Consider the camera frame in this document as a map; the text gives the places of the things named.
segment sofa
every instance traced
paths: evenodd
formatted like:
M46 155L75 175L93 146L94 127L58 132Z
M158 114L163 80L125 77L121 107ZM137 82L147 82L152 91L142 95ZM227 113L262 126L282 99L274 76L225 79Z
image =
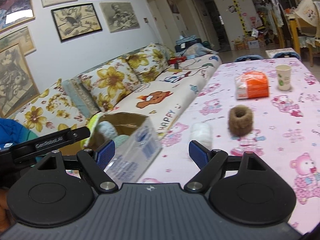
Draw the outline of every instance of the sofa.
M174 72L167 64L172 54L152 43L69 80L59 79L9 118L43 136L85 126L100 111L137 113L149 116L162 138L222 63L208 54L186 60Z

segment dining table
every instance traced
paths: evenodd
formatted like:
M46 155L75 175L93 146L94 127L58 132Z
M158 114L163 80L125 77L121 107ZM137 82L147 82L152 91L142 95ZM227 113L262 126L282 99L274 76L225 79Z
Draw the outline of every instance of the dining table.
M290 65L291 88L278 88L277 65ZM268 78L269 96L236 98L235 78L259 71ZM228 112L245 105L253 112L253 129L243 137L228 130ZM278 58L220 65L196 99L161 140L163 150L139 183L179 182L183 187L199 168L189 157L192 126L211 127L212 149L241 156L255 152L295 191L297 201L289 224L300 233L320 221L320 83L296 58Z

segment blue jacket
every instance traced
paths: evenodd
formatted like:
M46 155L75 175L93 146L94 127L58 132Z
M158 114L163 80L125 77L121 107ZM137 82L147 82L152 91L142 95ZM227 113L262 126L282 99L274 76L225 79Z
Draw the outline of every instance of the blue jacket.
M7 143L13 145L38 138L38 136L15 120L0 118L0 149Z

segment metal screw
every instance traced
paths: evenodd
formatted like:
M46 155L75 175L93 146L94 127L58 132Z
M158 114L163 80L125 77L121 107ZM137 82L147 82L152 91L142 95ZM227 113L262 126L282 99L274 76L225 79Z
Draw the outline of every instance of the metal screw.
M199 190L202 188L202 184L200 182L190 182L187 187L191 190Z
M105 189L105 190L110 190L110 189L113 189L115 187L116 187L116 184L114 184L111 181L105 181L105 182L102 182L100 184L100 188Z

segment orange box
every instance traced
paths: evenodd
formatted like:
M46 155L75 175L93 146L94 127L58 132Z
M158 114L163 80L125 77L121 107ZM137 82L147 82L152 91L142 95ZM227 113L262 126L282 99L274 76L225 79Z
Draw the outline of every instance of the orange box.
M261 98L269 96L269 83L265 73L250 71L235 79L236 98Z

